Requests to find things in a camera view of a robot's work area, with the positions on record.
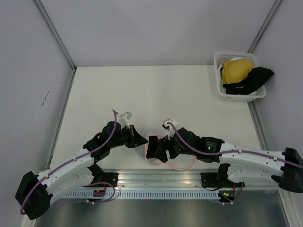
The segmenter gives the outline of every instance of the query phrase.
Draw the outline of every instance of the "white plastic basket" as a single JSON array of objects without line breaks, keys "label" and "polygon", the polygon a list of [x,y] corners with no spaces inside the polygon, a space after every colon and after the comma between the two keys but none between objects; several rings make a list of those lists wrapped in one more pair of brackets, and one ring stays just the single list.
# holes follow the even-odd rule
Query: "white plastic basket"
[{"label": "white plastic basket", "polygon": [[256,57],[251,53],[240,53],[240,52],[217,52],[214,53],[214,69],[217,82],[217,90],[219,92],[219,99],[222,101],[242,101],[251,102],[256,98],[263,98],[266,95],[265,86],[263,85],[257,90],[255,95],[227,95],[225,88],[223,88],[223,83],[220,77],[219,66],[231,58],[240,57],[250,60],[255,67],[258,67]]}]

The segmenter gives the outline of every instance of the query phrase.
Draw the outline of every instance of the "metal frame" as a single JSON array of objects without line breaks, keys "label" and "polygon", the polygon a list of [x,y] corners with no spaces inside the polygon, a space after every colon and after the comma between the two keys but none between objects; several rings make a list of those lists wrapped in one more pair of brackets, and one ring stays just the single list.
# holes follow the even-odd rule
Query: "metal frame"
[{"label": "metal frame", "polygon": [[250,115],[252,118],[252,122],[255,126],[255,130],[257,133],[257,138],[259,140],[260,147],[262,150],[269,150],[266,134],[264,131],[263,124],[261,122],[261,118],[260,118],[260,115],[258,112],[256,101],[249,102],[248,107],[250,109]]},{"label": "metal frame", "polygon": [[73,82],[74,82],[74,79],[75,79],[75,75],[76,75],[76,71],[73,72],[72,76],[71,76],[71,80],[70,80],[70,86],[68,88],[68,90],[66,91],[66,94],[65,94],[65,101],[62,105],[62,108],[61,108],[61,113],[60,113],[60,117],[59,117],[59,120],[58,120],[58,123],[57,123],[57,130],[56,132],[54,133],[54,136],[52,138],[52,143],[51,143],[51,147],[50,147],[50,150],[49,150],[49,158],[47,160],[47,163],[45,165],[45,169],[48,169],[51,162],[52,162],[52,158],[53,158],[53,153],[55,151],[55,147],[56,147],[56,144],[57,144],[57,140],[58,140],[58,137],[59,137],[59,132],[60,132],[60,128],[61,128],[61,125],[62,125],[62,121],[63,121],[63,118],[64,118],[64,114],[65,114],[65,110],[66,110],[66,106],[67,106],[67,103],[68,103],[68,99],[70,97],[70,94],[71,94],[71,87],[73,85]]},{"label": "metal frame", "polygon": [[[266,170],[270,172],[273,175],[281,176],[283,174],[283,171],[281,170],[281,167],[284,165],[282,162],[277,162],[273,159],[269,160],[267,157],[261,157],[251,154],[245,154],[240,151],[253,151],[256,153],[262,154],[264,152],[257,149],[251,149],[251,148],[245,148],[240,147],[234,144],[231,144],[229,142],[225,142],[222,144],[220,152],[228,151],[228,150],[238,150],[237,153],[228,153],[228,154],[222,154],[221,157],[219,157],[220,163],[229,163],[231,166],[237,166],[242,165],[245,166],[243,170],[246,168],[255,168],[260,170]],[[276,152],[276,151],[267,151],[268,155],[271,155],[273,157],[277,157],[280,159],[285,159],[285,156],[282,155],[282,151]]]},{"label": "metal frame", "polygon": [[256,37],[254,38],[254,41],[250,45],[250,48],[248,49],[248,53],[252,53],[255,48],[257,47],[260,39],[262,38],[263,34],[265,33],[266,29],[268,28],[269,23],[273,19],[275,13],[277,12],[278,8],[281,6],[281,3],[284,0],[275,0],[274,4],[270,8],[265,20],[263,21],[263,24],[261,25]]},{"label": "metal frame", "polygon": [[73,62],[73,60],[71,59],[70,54],[68,53],[62,39],[60,38],[55,26],[52,23],[51,18],[49,17],[43,3],[41,2],[41,0],[32,0],[33,3],[35,4],[35,6],[37,7],[40,15],[42,16],[43,20],[46,23],[46,26],[48,27],[48,29],[50,30],[52,36],[54,37],[56,43],[59,46],[59,49],[61,50],[62,54],[64,55],[64,57],[66,58],[66,60],[68,61],[69,65],[71,66],[71,69],[73,70],[73,72],[76,71],[76,66]]}]

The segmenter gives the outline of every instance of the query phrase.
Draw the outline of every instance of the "pink cable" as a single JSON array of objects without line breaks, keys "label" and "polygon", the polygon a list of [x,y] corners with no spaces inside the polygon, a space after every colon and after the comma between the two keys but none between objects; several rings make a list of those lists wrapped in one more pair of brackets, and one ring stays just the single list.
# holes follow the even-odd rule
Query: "pink cable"
[{"label": "pink cable", "polygon": [[[163,138],[163,137],[164,137],[164,136],[159,135],[159,134],[151,134],[151,135],[147,135],[145,138],[148,140],[148,138],[149,138],[150,136],[158,136],[158,137],[160,137],[160,138]],[[144,145],[144,156],[145,156],[145,160],[146,160],[149,164],[152,164],[152,165],[154,165],[154,166],[158,166],[158,165],[162,164],[161,161],[160,161],[159,163],[156,163],[156,164],[151,163],[151,162],[148,161],[148,159],[147,159],[147,157],[146,157],[146,155],[147,155],[147,146],[148,146],[148,144],[146,143],[146,144]],[[195,164],[195,161],[196,161],[196,157],[194,157],[192,164],[191,164],[189,167],[185,168],[185,169],[175,168],[175,167],[173,167],[171,164],[169,164],[168,162],[166,163],[166,165],[169,166],[170,168],[172,168],[172,169],[175,170],[175,171],[185,171],[185,170],[190,169],[190,168]]]},{"label": "pink cable", "polygon": [[[108,142],[109,140],[112,138],[114,132],[115,132],[115,129],[116,129],[116,125],[117,125],[117,114],[118,112],[116,112],[115,110],[113,110],[114,112],[114,117],[115,117],[115,121],[114,121],[114,127],[113,127],[113,130],[112,132],[110,133],[108,139],[98,148],[92,150],[91,152],[88,152],[88,153],[85,153],[83,155],[80,155],[78,157],[76,157],[76,161],[79,159],[79,158],[82,158],[84,156],[87,156],[87,155],[90,155],[91,153],[94,153],[96,152],[97,150],[99,150],[100,148],[104,147]],[[56,167],[54,170],[52,170],[48,175],[51,176],[53,173],[55,173],[58,169],[61,169],[62,167],[66,166],[67,164],[71,163],[71,162],[74,162],[75,160],[71,159],[69,161],[66,161],[64,163],[62,163],[61,165],[59,165],[58,167]],[[42,179],[40,181],[38,181],[35,186],[29,191],[29,193],[26,195],[22,205],[21,205],[21,208],[20,208],[20,214],[21,215],[25,215],[25,212],[23,212],[23,209],[24,209],[24,206],[28,200],[28,198],[31,196],[31,194],[33,193],[33,191],[38,187],[39,184],[41,184],[44,180],[46,179],[46,176],[42,177]]]}]

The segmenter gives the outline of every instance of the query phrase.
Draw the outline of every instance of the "robotic arm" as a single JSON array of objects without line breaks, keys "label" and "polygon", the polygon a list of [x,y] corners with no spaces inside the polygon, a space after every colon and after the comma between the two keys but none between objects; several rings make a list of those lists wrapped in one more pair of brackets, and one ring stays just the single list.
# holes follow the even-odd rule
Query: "robotic arm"
[{"label": "robotic arm", "polygon": [[[28,172],[23,176],[15,196],[21,205],[21,214],[27,214],[31,220],[36,219],[67,193],[84,185],[102,182],[105,173],[97,162],[107,157],[111,149],[123,145],[135,148],[147,143],[134,126],[129,125],[132,116],[130,112],[119,116],[119,122],[117,112],[114,111],[114,114],[115,121],[109,122],[71,159],[36,175]],[[215,178],[203,181],[211,183],[208,187],[215,185],[213,180],[219,186],[225,186],[248,180],[269,179],[287,191],[303,192],[303,160],[295,149],[286,148],[284,152],[261,151],[212,137],[200,138],[180,128],[172,119],[166,120],[163,127],[169,131],[168,135],[162,139],[150,136],[146,157],[167,162],[168,151],[171,159],[186,154],[194,155],[203,162],[220,163]]]},{"label": "robotic arm", "polygon": [[166,151],[170,159],[180,154],[194,155],[206,163],[220,163],[214,181],[221,186],[268,179],[287,191],[303,192],[303,160],[295,149],[262,151],[239,147],[217,138],[200,138],[179,127],[172,119],[164,121],[163,128],[169,131],[168,135],[162,139],[150,136],[147,158],[167,162]]},{"label": "robotic arm", "polygon": [[81,150],[62,164],[38,174],[28,172],[22,178],[16,200],[33,220],[43,215],[59,198],[82,186],[102,182],[104,172],[97,162],[109,155],[111,149],[125,145],[135,148],[147,143],[128,121],[132,114],[126,112],[119,122],[109,122]]}]

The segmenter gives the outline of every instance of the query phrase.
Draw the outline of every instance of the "gray wall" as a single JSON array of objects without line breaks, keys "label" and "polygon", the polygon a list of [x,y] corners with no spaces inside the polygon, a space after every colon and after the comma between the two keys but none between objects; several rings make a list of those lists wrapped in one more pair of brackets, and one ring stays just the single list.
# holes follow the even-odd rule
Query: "gray wall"
[{"label": "gray wall", "polygon": [[[259,65],[275,74],[266,84],[267,96],[257,100],[269,146],[292,147],[303,156],[303,1],[286,0],[273,18],[254,54]],[[303,215],[303,195],[294,201]]]},{"label": "gray wall", "polygon": [[213,64],[248,50],[274,0],[42,0],[77,66]]},{"label": "gray wall", "polygon": [[0,1],[0,226],[21,224],[15,193],[43,169],[71,68],[31,0]]}]

